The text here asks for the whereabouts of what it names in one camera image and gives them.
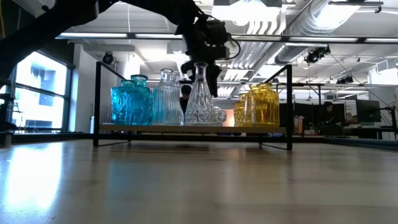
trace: ductwork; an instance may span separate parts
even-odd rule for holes
[[[335,29],[344,24],[359,6],[329,5],[330,0],[313,0],[298,16],[295,22],[287,28],[286,35],[330,35]],[[286,44],[272,44],[264,63],[288,64],[302,55],[307,47],[287,46]]]

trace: shelf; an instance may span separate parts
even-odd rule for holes
[[[286,128],[214,127],[214,126],[132,126],[102,124],[100,131],[142,131],[153,133],[281,133]]]

